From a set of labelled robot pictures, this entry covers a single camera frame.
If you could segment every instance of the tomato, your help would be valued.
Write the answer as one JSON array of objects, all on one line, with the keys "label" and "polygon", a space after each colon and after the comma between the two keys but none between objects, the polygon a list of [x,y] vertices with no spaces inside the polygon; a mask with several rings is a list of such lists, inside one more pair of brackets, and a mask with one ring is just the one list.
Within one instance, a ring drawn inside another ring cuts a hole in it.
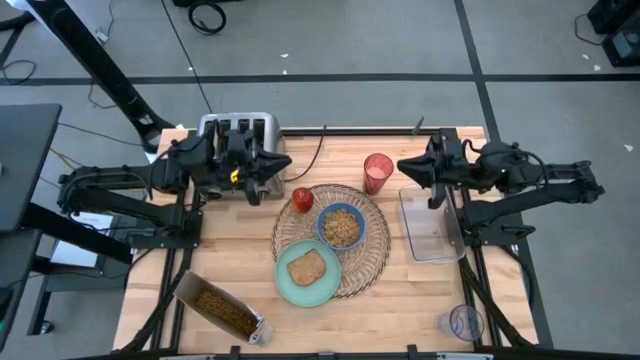
[{"label": "tomato", "polygon": [[313,193],[307,188],[297,188],[291,194],[291,203],[300,214],[304,214],[313,207]]}]

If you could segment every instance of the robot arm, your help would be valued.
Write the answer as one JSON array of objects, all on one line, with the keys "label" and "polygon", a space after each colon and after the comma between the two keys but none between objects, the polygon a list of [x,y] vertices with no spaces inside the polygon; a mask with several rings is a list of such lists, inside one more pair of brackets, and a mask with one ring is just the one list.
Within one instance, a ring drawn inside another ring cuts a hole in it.
[{"label": "robot arm", "polygon": [[[480,193],[494,186],[505,194],[518,194],[529,187],[535,190],[488,203],[473,201],[467,212],[471,224],[545,205],[551,202],[592,203],[604,194],[591,172],[591,163],[545,165],[535,154],[518,144],[489,142],[478,152],[475,163],[465,156],[466,141],[434,135],[424,155],[398,161],[398,170],[423,188],[431,187],[429,207],[437,209],[445,198],[445,186],[465,187]],[[534,158],[537,164],[531,163]]]},{"label": "robot arm", "polygon": [[[260,186],[291,163],[287,155],[264,151],[253,143],[251,130],[226,130],[226,148],[216,153],[213,133],[217,123],[202,136],[173,141],[153,164],[117,168],[82,167],[62,175],[58,205],[63,213],[80,211],[116,212],[151,223],[172,238],[194,235],[197,217],[185,208],[189,182],[194,197],[188,204],[200,204],[201,190],[209,187],[224,191],[244,191],[249,203],[260,205]],[[177,196],[175,204],[157,206],[132,199],[111,190],[152,189]]]}]

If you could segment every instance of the wooden tabletop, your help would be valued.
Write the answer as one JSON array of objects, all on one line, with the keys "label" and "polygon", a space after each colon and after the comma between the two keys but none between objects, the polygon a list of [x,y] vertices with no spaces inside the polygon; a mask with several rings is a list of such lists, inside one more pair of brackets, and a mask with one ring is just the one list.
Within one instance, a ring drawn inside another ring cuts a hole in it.
[{"label": "wooden tabletop", "polygon": [[[476,147],[485,143],[481,127],[457,130],[460,138],[473,140]],[[171,139],[186,135],[187,130],[165,130],[159,151],[166,149]],[[286,152],[293,163],[285,169],[285,178],[307,168],[318,141],[317,136],[286,138]],[[323,183],[362,189],[362,166],[369,154],[385,153],[395,163],[424,153],[427,141],[427,136],[328,136],[307,175],[287,183],[284,199],[263,201],[258,207],[245,200],[208,203],[203,208],[201,243],[193,254],[191,270],[263,314],[275,334],[264,348],[243,344],[186,308],[179,352],[228,353],[232,345],[241,345],[243,353],[404,352],[408,344],[416,344],[418,351],[472,350],[471,343],[443,336],[435,327],[439,314],[464,304],[462,280],[457,263],[426,265],[412,260],[397,213],[398,190],[412,180],[397,169],[373,197],[392,235],[387,266],[373,286],[351,299],[301,308],[283,299],[273,282],[271,232],[293,189]],[[477,155],[468,156],[474,159]],[[154,198],[159,204],[173,201],[171,196],[157,193]],[[474,194],[474,198],[495,200],[498,195]],[[495,302],[521,334],[536,343],[518,264],[498,248],[486,247],[484,251]],[[155,307],[165,256],[165,250],[154,250],[132,270],[114,348],[128,343]],[[176,270],[181,258],[178,254]],[[165,317],[164,346],[169,343],[173,306]],[[490,344],[488,331],[483,337]]]}]

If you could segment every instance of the bread slice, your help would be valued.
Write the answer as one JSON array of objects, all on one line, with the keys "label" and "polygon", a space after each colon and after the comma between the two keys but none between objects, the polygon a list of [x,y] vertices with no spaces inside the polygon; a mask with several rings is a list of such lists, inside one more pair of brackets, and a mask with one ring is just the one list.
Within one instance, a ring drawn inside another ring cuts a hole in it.
[{"label": "bread slice", "polygon": [[322,256],[313,249],[287,264],[287,268],[294,283],[300,286],[309,286],[324,275],[327,265]]}]

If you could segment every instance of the silver toaster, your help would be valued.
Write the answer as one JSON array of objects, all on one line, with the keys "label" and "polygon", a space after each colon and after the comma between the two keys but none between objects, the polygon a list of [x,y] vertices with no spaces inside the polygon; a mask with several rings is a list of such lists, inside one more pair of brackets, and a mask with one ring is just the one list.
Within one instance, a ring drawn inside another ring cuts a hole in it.
[{"label": "silver toaster", "polygon": [[[220,134],[227,130],[238,130],[244,132],[245,130],[252,130],[254,134],[253,144],[253,156],[256,155],[256,146],[262,147],[265,151],[274,152],[279,154],[285,153],[284,137],[282,131],[278,125],[278,121],[273,115],[264,112],[238,112],[238,113],[224,113],[224,114],[208,114],[204,115],[198,123],[198,136],[202,136],[207,129],[208,125],[217,120],[218,129]],[[216,132],[214,136],[213,145],[216,149],[223,148],[224,145],[220,144],[222,141],[219,137],[219,133]],[[269,180],[267,180],[264,186],[260,186],[257,190],[263,199],[268,198],[282,198],[284,196],[284,178],[283,171],[280,171]],[[245,195],[242,192],[234,191],[222,191],[216,187],[209,187],[206,189],[207,199],[214,200],[219,198],[244,198]]]}]

